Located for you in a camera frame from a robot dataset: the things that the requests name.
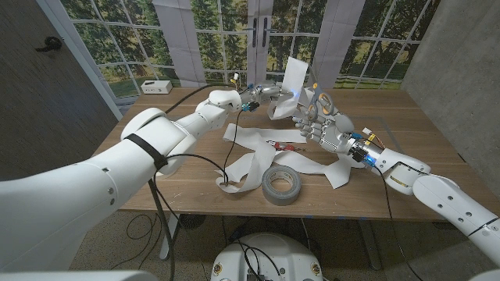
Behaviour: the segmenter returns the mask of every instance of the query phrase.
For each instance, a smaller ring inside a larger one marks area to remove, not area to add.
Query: window
[[[179,80],[152,0],[62,0],[117,98],[141,94],[145,80]]]
[[[439,1],[366,1],[334,87],[399,89]]]
[[[191,9],[207,83],[227,83],[238,72],[246,84],[246,0],[191,0]]]
[[[273,2],[266,79],[283,81],[288,56],[313,64],[327,0]]]

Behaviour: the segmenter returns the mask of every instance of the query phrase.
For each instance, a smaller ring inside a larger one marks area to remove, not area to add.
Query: green grass
[[[166,76],[158,76],[160,80],[170,80],[172,82],[172,87],[180,87],[180,82],[178,79],[172,79]],[[154,76],[144,76],[136,78],[135,81],[141,89],[141,85],[146,80],[156,80]],[[131,97],[138,95],[138,91],[136,90],[132,79],[109,83],[109,87],[111,87],[112,92],[115,94],[117,98]]]

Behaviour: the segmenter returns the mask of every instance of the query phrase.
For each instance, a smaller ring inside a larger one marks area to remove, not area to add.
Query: window pane
[[[106,66],[99,68],[117,98],[139,94],[125,66]]]
[[[319,34],[326,6],[327,0],[304,1],[298,18],[297,31]]]
[[[61,0],[64,9],[73,20],[98,20],[88,0]]]
[[[224,35],[227,70],[247,69],[247,36]]]
[[[242,31],[247,27],[248,4],[247,0],[221,1],[222,27],[227,31]]]
[[[380,32],[385,16],[388,14],[392,0],[365,1],[359,17],[354,36],[376,37]]]
[[[110,26],[109,29],[128,62],[145,62],[146,58],[131,27]]]
[[[120,0],[95,0],[95,4],[104,21],[128,23]]]
[[[137,29],[137,32],[139,33],[142,47],[144,47],[151,64],[173,66],[169,48],[163,36],[163,31]]]
[[[266,74],[266,80],[274,82],[283,82],[284,75]]]
[[[159,27],[158,16],[152,0],[124,0],[124,3],[133,24]]]
[[[375,52],[370,62],[368,62],[368,66],[363,76],[384,78],[398,56],[401,47],[401,43],[388,41],[379,42],[375,47]]]
[[[271,28],[277,32],[294,32],[297,10],[298,0],[274,1]]]
[[[219,8],[217,0],[191,0],[195,16],[195,28],[201,30],[219,29]]]
[[[422,15],[422,18],[416,25],[415,31],[413,31],[412,40],[422,40],[425,31],[429,27],[430,20],[432,20],[432,17],[434,16],[436,9],[438,8],[439,2],[440,0],[433,0],[429,3],[427,9]]]
[[[334,89],[354,89],[357,83],[358,83],[357,79],[337,78],[335,80]]]
[[[75,23],[74,26],[96,64],[122,61],[108,31],[102,24]]]
[[[223,73],[205,73],[206,83],[224,83]]]
[[[406,39],[422,12],[427,0],[401,0],[396,2],[391,17],[385,26],[382,37]]]
[[[318,37],[297,36],[295,38],[293,57],[312,65],[317,44]]]
[[[271,36],[267,55],[267,71],[284,72],[290,55],[292,36]]]
[[[418,47],[418,44],[408,44],[405,46],[405,51],[398,57],[398,61],[387,76],[388,79],[403,80]]]
[[[342,63],[341,74],[360,76],[365,67],[366,60],[370,56],[374,42],[368,40],[351,40],[351,45]]]
[[[383,90],[399,90],[401,87],[401,82],[384,82],[380,89]]]
[[[381,84],[382,82],[380,81],[361,80],[357,89],[378,89]]]
[[[197,33],[198,45],[205,69],[224,69],[219,34]]]

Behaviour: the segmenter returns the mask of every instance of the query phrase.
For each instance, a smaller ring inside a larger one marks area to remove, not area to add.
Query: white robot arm
[[[121,142],[86,161],[0,182],[0,272],[68,269],[75,241],[125,204],[159,171],[174,173],[184,157],[165,165],[152,156],[192,153],[197,139],[220,128],[228,112],[254,110],[280,88],[213,91],[196,111],[176,122],[147,109],[124,128]]]
[[[344,120],[346,117],[342,117],[343,124],[350,123]],[[464,193],[455,182],[430,174],[430,166],[418,159],[361,140],[351,130],[339,129],[334,120],[321,119],[318,123],[318,120],[294,118],[294,121],[297,127],[302,128],[303,135],[326,150],[352,155],[354,160],[364,163],[377,175],[387,173],[385,182],[388,186],[403,194],[415,195],[462,231],[500,266],[498,216]]]

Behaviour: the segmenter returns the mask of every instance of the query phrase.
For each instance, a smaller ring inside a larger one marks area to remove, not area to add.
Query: black cable
[[[248,251],[248,249],[253,249],[253,250],[256,250],[256,251],[259,251],[261,252],[263,255],[266,256],[267,259],[269,259],[269,261],[271,261],[271,263],[273,264],[274,266],[274,269],[276,269],[276,273],[278,274],[278,277],[281,277],[281,273],[280,273],[280,270],[278,269],[278,267],[276,266],[276,264],[274,263],[273,259],[267,255],[266,253],[264,253],[264,251],[258,249],[257,247],[248,247],[245,249],[245,254],[246,254],[246,251]]]
[[[166,201],[165,197],[163,197],[163,194],[159,191],[158,187],[156,186],[156,173],[152,178],[152,183],[153,183],[153,187],[156,189],[156,193],[162,198],[163,203],[165,203],[166,207],[169,209],[169,211],[172,213],[172,215],[177,219],[177,222],[180,224],[180,226],[182,226],[182,228],[184,228],[184,229],[187,229],[186,226],[179,219],[179,216],[172,210],[172,208],[170,207],[170,205]],[[186,236],[190,240],[190,242],[193,244],[194,240],[191,238],[191,236],[189,235],[189,233],[187,231],[186,231]],[[170,251],[171,251],[170,253],[172,254],[173,253],[173,246],[170,247]],[[205,270],[205,266],[203,265],[202,259],[199,256],[198,256],[198,259],[200,261],[200,265],[202,265],[202,268],[203,268],[203,276],[205,277],[205,279],[207,281],[209,281],[209,278],[206,276],[206,270]]]
[[[140,236],[140,237],[132,237],[129,233],[128,233],[128,230],[130,228],[130,225],[132,224],[132,222],[134,222],[136,219],[140,218],[140,217],[145,217],[145,218],[148,218],[149,220],[149,230],[147,233],[145,233],[144,235]],[[146,251],[146,248],[148,247],[149,245],[149,242],[151,241],[151,237],[152,237],[152,231],[153,231],[153,226],[155,226],[155,223],[156,223],[156,217],[155,217],[155,222],[152,222],[151,218],[148,216],[148,215],[144,215],[144,214],[140,214],[140,215],[136,215],[135,217],[132,218],[132,220],[130,220],[128,222],[128,225],[127,225],[127,229],[126,229],[126,233],[127,233],[127,236],[132,239],[132,240],[140,240],[141,238],[144,238],[146,237],[146,235],[149,234],[149,238],[148,238],[148,242],[146,243],[146,245],[142,248],[142,250],[137,253],[135,256],[133,256],[132,258],[129,258],[125,261],[121,261],[119,262],[118,264],[114,265],[110,270],[113,270],[115,269],[117,266],[119,265],[122,265],[128,261],[132,261],[134,260],[135,258],[139,257],[144,251]]]
[[[413,267],[409,264],[408,259],[405,256],[405,252],[403,251],[401,244],[399,243],[398,235],[396,234],[396,228],[394,227],[394,220],[392,218],[391,204],[389,203],[388,185],[385,183],[384,174],[382,174],[382,172],[376,166],[374,166],[374,168],[377,169],[380,176],[382,177],[382,181],[384,182],[385,197],[387,199],[387,209],[389,210],[389,218],[391,219],[391,228],[392,228],[392,232],[394,234],[394,237],[396,239],[396,243],[398,244],[399,250],[401,251],[401,255],[405,259],[405,263],[408,266],[409,270],[411,270],[413,272],[413,274],[415,275],[416,278],[418,278],[418,280],[423,281],[422,278],[420,278],[420,276],[418,274],[416,274],[415,270],[413,270]]]
[[[243,109],[237,114],[237,117],[236,117],[236,127],[234,128],[234,139],[233,139],[233,144],[231,145],[231,149],[229,150],[229,152],[227,152],[227,156],[226,156],[226,161],[224,161],[224,173],[226,172],[226,164],[227,164],[227,159],[229,159],[229,155],[231,155],[231,152],[233,151],[233,148],[234,148],[234,144],[236,143],[236,133],[238,132],[238,120],[240,119],[240,114],[243,112]],[[226,180],[226,187],[227,187],[227,184],[229,183],[229,177],[227,177],[227,180]]]
[[[160,222],[162,223],[163,232],[165,232],[166,241],[169,245],[169,255],[170,255],[170,281],[173,281],[175,277],[175,256],[173,250],[173,238],[170,235],[169,225],[166,222],[165,212],[163,211],[162,202],[158,199],[158,187],[156,186],[156,172],[153,177],[148,181],[149,189],[151,190],[151,195],[155,201],[156,210],[158,211]]]
[[[240,247],[241,247],[241,250],[243,251],[243,257],[245,258],[245,262],[247,263],[247,266],[248,268],[252,271],[253,275],[257,278],[258,281],[265,281],[265,280],[262,280],[260,279],[260,269],[257,269],[259,271],[259,274],[255,272],[254,268],[252,267],[252,265],[250,264],[250,260],[248,259],[248,256],[247,256],[247,252],[245,251],[245,249],[243,248],[243,246],[247,247],[247,249],[250,248],[250,246],[248,246],[247,244],[245,243],[242,243],[240,242],[240,240],[238,239],[237,242],[233,242],[232,244],[240,244]],[[253,251],[253,254],[255,255],[255,259],[257,260],[257,267],[260,268],[260,264],[259,264],[259,258],[257,258],[257,254],[255,253],[254,250]]]
[[[229,176],[227,176],[226,174],[226,170],[225,169],[222,169],[217,163],[215,163],[214,161],[204,157],[204,156],[201,156],[201,155],[194,155],[194,154],[191,154],[191,153],[178,153],[178,154],[175,154],[175,155],[168,155],[166,156],[166,159],[169,159],[169,158],[172,158],[172,157],[177,157],[177,156],[191,156],[191,157],[196,157],[196,158],[200,158],[200,159],[203,159],[205,161],[208,161],[210,163],[212,163],[215,167],[217,167],[219,170],[222,171],[222,173],[224,174],[224,180],[225,183],[227,183],[227,181],[229,180]]]
[[[227,234],[226,234],[226,224],[224,223],[224,216],[220,216],[220,220],[222,221],[222,232],[224,234],[224,245],[227,247]]]
[[[229,86],[229,87],[233,87],[233,85],[231,84],[206,84],[205,86],[203,87],[200,87],[194,91],[192,91],[190,94],[186,95],[185,97],[183,97],[182,99],[180,99],[178,102],[176,102],[175,105],[172,105],[170,106],[170,108],[168,108],[165,113],[166,114],[169,114],[174,108],[176,108],[178,105],[180,105],[182,102],[184,102],[185,100],[187,100],[188,98],[190,98],[192,95],[198,93],[199,91],[203,90],[203,89],[206,89],[208,87],[215,87],[215,86]]]
[[[159,218],[159,215],[158,214],[155,214],[155,221],[156,221],[156,218]],[[153,249],[156,247],[156,244],[158,243],[159,241],[159,238],[162,236],[162,221],[160,220],[159,221],[160,223],[160,226],[159,226],[159,233],[158,233],[158,237],[156,237],[156,241],[155,243],[153,244],[153,247],[151,247],[151,249],[149,250],[149,252],[146,254],[146,256],[142,259],[141,261],[141,264],[139,265],[139,268],[137,270],[141,270],[141,267],[142,265],[144,264],[144,262],[146,261],[146,258],[149,257],[149,255],[153,252]]]

